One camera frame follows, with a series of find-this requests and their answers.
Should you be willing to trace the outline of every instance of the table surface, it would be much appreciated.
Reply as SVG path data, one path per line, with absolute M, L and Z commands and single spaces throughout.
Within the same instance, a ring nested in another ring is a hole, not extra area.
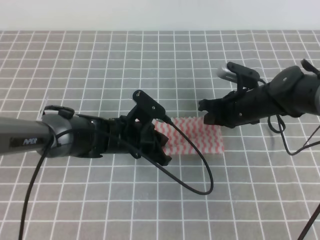
M 311 30 L 0 31 L 0 116 L 35 120 L 47 99 L 78 113 L 117 117 L 135 105 L 135 89 L 171 117 L 202 116 L 198 100 L 235 88 L 215 74 L 226 61 L 270 81 L 303 58 L 320 68 L 319 41 L 320 31 Z M 307 114 L 284 120 L 292 151 L 320 123 Z M 265 119 L 221 130 L 224 154 L 206 155 L 215 181 L 209 196 L 183 189 L 128 154 L 46 159 L 29 201 L 26 239 L 297 239 L 320 201 L 320 147 L 290 157 Z M 17 239 L 39 157 L 28 152 L 0 159 L 1 240 Z M 167 169 L 208 189 L 196 155 L 174 156 Z M 320 238 L 319 222 L 308 236 Z

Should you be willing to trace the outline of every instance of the cable connector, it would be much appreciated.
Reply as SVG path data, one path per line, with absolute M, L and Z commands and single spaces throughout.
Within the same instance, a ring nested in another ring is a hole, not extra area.
M 169 124 L 169 125 L 174 124 L 174 123 L 171 121 L 171 118 L 168 117 L 167 115 L 165 115 L 163 118 L 161 118 L 161 120 L 164 121 L 166 124 Z

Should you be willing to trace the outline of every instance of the black bracket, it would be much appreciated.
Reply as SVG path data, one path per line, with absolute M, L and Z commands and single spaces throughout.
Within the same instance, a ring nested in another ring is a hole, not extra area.
M 254 89 L 257 88 L 260 75 L 257 71 L 236 64 L 234 62 L 228 62 L 226 67 L 237 77 L 237 91 L 240 92 L 243 88 Z
M 123 135 L 128 142 L 155 162 L 161 166 L 167 166 L 172 158 L 165 154 L 162 147 L 169 139 L 157 132 L 155 125 L 152 124 L 153 119 L 163 119 L 166 116 L 166 110 L 142 90 L 135 91 L 132 99 L 136 102 L 136 106 L 127 116 L 120 117 L 125 122 Z M 135 159 L 141 158 L 137 152 L 129 152 Z

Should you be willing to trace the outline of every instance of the white grid line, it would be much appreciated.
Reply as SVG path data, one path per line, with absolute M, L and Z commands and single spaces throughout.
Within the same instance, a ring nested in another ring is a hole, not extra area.
M 94 44 L 93 44 L 93 47 L 95 46 L 96 38 L 97 38 L 97 34 L 94 35 Z M 89 62 L 89 68 L 90 68 L 90 66 L 91 66 L 93 54 L 94 54 L 94 52 L 92 51 L 92 52 L 91 52 L 90 62 Z M 86 88 L 86 86 L 87 86 L 88 76 L 89 76 L 89 71 L 87 72 L 87 76 L 86 76 L 86 78 L 85 78 L 84 88 Z M 79 113 L 81 113 L 81 108 L 82 108 L 82 103 L 83 103 L 84 95 L 85 95 L 85 91 L 83 91 L 83 93 L 82 93 L 82 99 L 81 99 L 81 103 L 80 103 L 80 107 L 79 107 L 79 110 L 80 110 Z M 85 188 L 84 188 L 83 203 L 82 203 L 81 213 L 80 213 L 80 222 L 79 222 L 78 231 L 77 231 L 77 234 L 76 234 L 76 239 L 77 239 L 77 240 L 78 240 L 79 237 L 80 237 L 80 230 L 81 230 L 81 225 L 82 225 L 82 218 L 83 218 L 84 209 L 85 209 L 85 199 L 86 199 L 86 195 L 87 195 L 88 182 L 89 182 L 89 178 L 90 178 L 91 164 L 92 164 L 92 158 L 90 158 L 90 163 L 89 163 L 89 168 L 88 168 L 88 175 L 87 175 L 87 179 L 86 179 L 86 183 L 85 183 Z
M 66 34 L 64 33 L 63 34 L 63 37 L 62 37 L 62 41 L 65 39 L 65 36 Z M 55 60 L 54 62 L 54 66 L 53 66 L 53 69 L 55 68 L 57 64 L 57 59 Z M 50 80 L 48 81 L 48 85 L 47 85 L 47 88 L 45 90 L 45 93 L 44 93 L 44 97 L 43 99 L 46 98 L 46 95 L 47 95 L 47 92 L 48 92 L 48 88 L 49 88 L 49 84 L 50 84 Z M 60 190 L 60 193 L 59 193 L 59 198 L 58 198 L 58 203 L 56 205 L 56 210 L 55 210 L 55 214 L 54 214 L 54 220 L 53 220 L 53 224 L 52 224 L 52 228 L 51 228 L 51 234 L 50 234 L 50 240 L 52 240 L 53 236 L 54 236 L 54 230 L 55 230 L 55 226 L 56 226 L 56 220 L 57 220 L 57 216 L 58 216 L 58 210 L 59 210 L 59 206 L 60 206 L 60 200 L 61 200 L 61 196 L 62 196 L 62 192 L 63 192 L 63 189 L 64 189 L 64 182 L 66 180 L 66 176 L 67 176 L 67 169 L 68 169 L 68 165 L 69 165 L 69 159 L 70 157 L 68 157 L 68 161 L 67 161 L 67 164 L 66 164 L 66 167 L 65 167 L 65 171 L 64 171 L 64 176 L 63 176 L 63 181 L 62 181 L 62 185 L 61 185 L 61 190 Z
M 266 143 L 264 131 L 263 131 L 262 126 L 261 126 L 260 123 L 259 123 L 259 127 L 260 127 L 260 130 L 261 130 L 261 134 L 262 134 L 263 142 L 264 142 L 264 145 L 265 145 L 265 149 L 267 150 L 268 147 L 267 147 L 267 143 Z M 274 182 L 275 182 L 276 192 L 277 192 L 278 197 L 279 197 L 279 200 L 280 200 L 281 210 L 282 210 L 283 217 L 284 217 L 284 221 L 285 221 L 285 227 L 286 227 L 286 230 L 287 230 L 289 239 L 291 240 L 292 238 L 291 238 L 291 235 L 290 235 L 290 230 L 289 230 L 289 226 L 288 226 L 288 222 L 287 222 L 287 217 L 286 217 L 284 205 L 283 205 L 282 198 L 281 198 L 281 195 L 280 195 L 279 186 L 278 186 L 278 183 L 277 183 L 277 181 L 276 181 L 275 171 L 274 171 L 274 169 L 273 169 L 273 165 L 272 165 L 272 162 L 271 162 L 271 158 L 270 158 L 269 153 L 267 152 L 266 154 L 267 154 L 267 157 L 268 157 L 268 160 L 269 160 L 269 164 L 270 164 L 271 171 L 272 171 L 272 176 L 273 176 L 273 179 L 274 179 Z
M 227 62 L 227 56 L 226 56 L 226 53 L 224 52 L 224 61 L 225 63 Z M 213 89 L 213 94 L 214 94 L 214 99 L 216 99 L 216 93 L 215 93 L 215 88 L 214 88 L 214 82 L 212 80 L 212 89 Z M 236 239 L 238 240 L 239 239 L 239 236 L 238 236 L 238 229 L 237 229 L 237 224 L 236 224 L 236 216 L 235 216 L 235 209 L 234 209 L 234 204 L 233 204 L 233 201 L 232 201 L 232 196 L 231 196 L 231 188 L 230 188 L 230 182 L 229 182 L 229 175 L 228 175 L 228 171 L 227 171 L 227 164 L 226 164 L 226 155 L 225 153 L 223 153 L 223 162 L 224 162 L 224 169 L 225 169 L 225 176 L 226 176 L 226 182 L 227 182 L 227 185 L 228 185 L 228 192 L 229 192 L 229 197 L 230 197 L 230 205 L 231 205 L 231 211 L 232 211 L 232 218 L 233 218 L 233 226 L 234 226 L 234 231 L 235 231 L 235 237 Z
M 42 50 L 41 55 L 40 55 L 40 57 L 39 57 L 39 60 L 38 60 L 38 62 L 37 62 L 37 66 L 38 66 L 38 64 L 39 64 L 39 61 L 40 61 L 40 59 L 41 59 L 41 56 L 42 56 L 43 52 L 44 52 L 44 51 Z M 21 112 L 21 110 L 22 110 L 24 100 L 23 100 L 22 105 L 21 105 L 21 107 L 20 107 L 20 110 L 19 110 L 19 113 L 18 113 L 18 115 L 17 115 L 17 118 L 18 118 L 18 116 L 20 115 L 20 112 Z M 46 163 L 47 163 L 47 159 L 44 160 L 43 166 L 45 166 Z M 42 180 L 42 176 L 43 176 L 43 174 L 44 174 L 44 169 L 42 169 L 42 171 L 41 171 L 40 174 L 41 174 L 41 175 L 40 175 L 39 183 L 40 183 L 41 180 Z M 39 188 L 40 188 L 40 185 L 38 185 L 37 188 L 36 188 L 34 200 L 37 200 Z M 31 217 L 32 217 L 34 208 L 35 208 L 35 203 L 32 204 L 31 211 L 30 211 L 30 214 L 29 214 L 29 220 L 31 220 Z M 28 223 L 27 225 L 24 225 L 24 229 L 25 229 L 25 232 L 24 232 L 24 237 L 23 237 L 23 239 L 26 239 L 26 237 L 27 237 L 27 235 L 28 235 L 29 223 Z
M 173 42 L 175 43 L 176 36 L 173 35 Z M 178 104 L 178 81 L 177 81 L 177 59 L 176 59 L 176 44 L 173 45 L 173 53 L 174 53 L 174 73 L 175 73 L 175 95 L 176 95 L 176 116 L 179 117 L 179 104 Z M 182 179 L 182 169 L 181 169 L 181 154 L 179 154 L 179 173 L 180 180 Z M 184 195 L 183 195 L 183 187 L 180 185 L 180 196 L 181 196 L 181 219 L 182 219 L 182 240 L 186 239 L 186 231 L 185 231 L 185 215 L 184 215 Z
M 113 37 L 113 32 L 111 32 L 110 41 L 112 41 L 112 37 Z M 99 117 L 100 117 L 100 113 L 101 113 L 102 100 L 103 100 L 104 89 L 105 89 L 105 84 L 106 84 L 106 75 L 107 75 L 107 69 L 108 69 L 108 63 L 109 63 L 109 53 L 110 53 L 110 45 L 109 45 L 108 58 L 106 60 L 106 66 L 105 66 L 106 71 L 105 71 L 105 74 L 104 74 L 103 87 L 102 87 L 102 93 L 101 93 L 101 100 L 100 100 L 100 106 L 99 106 L 99 112 L 98 112 L 98 116 Z M 116 156 L 115 154 L 113 154 L 113 156 L 112 156 L 112 166 L 111 166 L 111 175 L 110 175 L 110 183 L 109 183 L 108 202 L 107 202 L 107 205 L 106 205 L 106 212 L 105 212 L 105 223 L 104 223 L 104 230 L 103 230 L 103 239 L 106 239 L 106 234 L 107 234 L 108 215 L 109 215 L 109 207 L 110 207 L 110 195 L 111 195 L 112 178 L 113 178 L 113 175 L 114 175 L 115 156 Z
M 159 44 L 158 44 L 158 71 L 157 71 L 157 102 L 159 103 Z M 159 168 L 156 168 L 156 240 L 159 240 Z
M 269 35 L 268 32 L 267 32 L 267 36 L 268 36 L 268 39 L 269 39 L 269 41 L 270 41 L 271 48 L 272 48 L 272 50 L 273 50 L 273 52 L 274 52 L 274 46 L 273 46 L 273 43 L 271 42 L 270 35 Z M 276 62 L 277 62 L 277 64 L 278 64 L 278 66 L 280 67 L 280 63 L 279 63 L 278 59 L 275 59 L 275 60 L 276 60 Z M 284 139 L 287 141 L 285 132 L 283 132 L 283 136 L 284 136 Z M 298 179 L 298 183 L 299 183 L 299 186 L 300 186 L 300 189 L 301 189 L 301 192 L 302 192 L 303 199 L 306 200 L 305 192 L 304 192 L 304 190 L 303 190 L 303 188 L 302 188 L 302 185 L 301 185 L 301 183 L 300 183 L 300 177 L 299 177 L 298 172 L 297 172 L 297 169 L 296 169 L 296 167 L 295 167 L 295 163 L 294 163 L 293 157 L 290 156 L 290 159 L 291 159 L 291 162 L 292 162 L 292 165 L 293 165 L 293 169 L 294 169 L 296 178 Z M 309 208 L 308 208 L 307 202 L 304 202 L 304 203 L 305 203 L 305 207 L 306 207 L 307 214 L 308 214 L 308 216 L 310 217 L 311 214 L 310 214 L 310 210 L 309 210 Z M 312 229 L 313 229 L 315 238 L 318 240 L 317 232 L 316 232 L 316 229 L 315 229 L 315 226 L 314 226 L 314 225 L 312 225 Z
M 239 38 L 238 38 L 238 35 L 236 35 L 236 38 L 238 39 L 238 44 L 239 44 L 239 48 L 241 50 L 241 46 L 240 46 L 240 43 L 239 43 Z M 240 54 L 241 54 L 241 58 L 242 58 L 242 62 L 243 64 L 245 64 L 245 60 L 244 60 L 244 57 L 242 55 L 242 52 L 240 51 Z M 250 165 L 249 165 L 249 160 L 248 160 L 248 156 L 247 156 L 247 151 L 246 151 L 246 146 L 245 146 L 245 141 L 244 141 L 244 137 L 243 137 L 243 134 L 242 134 L 242 127 L 239 126 L 239 130 L 240 130 L 240 135 L 241 135 L 241 140 L 242 140 L 242 144 L 243 144 L 243 149 L 244 149 L 244 155 L 245 155 L 245 159 L 246 159 L 246 164 L 248 166 L 248 170 L 249 170 L 249 176 L 250 176 L 250 181 L 252 182 L 252 189 L 253 189 L 253 196 L 254 196 L 254 200 L 257 200 L 257 196 L 256 196 L 256 190 L 255 190 L 255 187 L 254 187 L 254 184 L 253 184 L 253 180 L 252 180 L 252 174 L 251 174 L 251 169 L 250 169 Z M 259 207 L 258 207 L 258 203 L 256 202 L 255 203 L 255 206 L 256 206 L 256 211 L 258 213 L 258 219 L 259 219 L 259 223 L 260 223 L 260 228 L 261 228 L 261 234 L 262 234 L 262 239 L 265 240 L 266 237 L 265 237 L 265 232 L 264 232 L 264 228 L 262 226 L 262 222 L 261 222 L 261 216 L 260 216 L 260 210 L 259 210 Z

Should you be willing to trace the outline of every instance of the sponge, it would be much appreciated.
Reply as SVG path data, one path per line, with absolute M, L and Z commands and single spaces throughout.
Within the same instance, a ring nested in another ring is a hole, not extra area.
M 220 126 L 204 124 L 203 117 L 176 117 L 172 122 L 188 136 L 202 154 L 222 154 L 224 143 Z M 172 126 L 154 122 L 155 130 L 169 138 L 163 150 L 167 155 L 197 154 L 194 148 Z

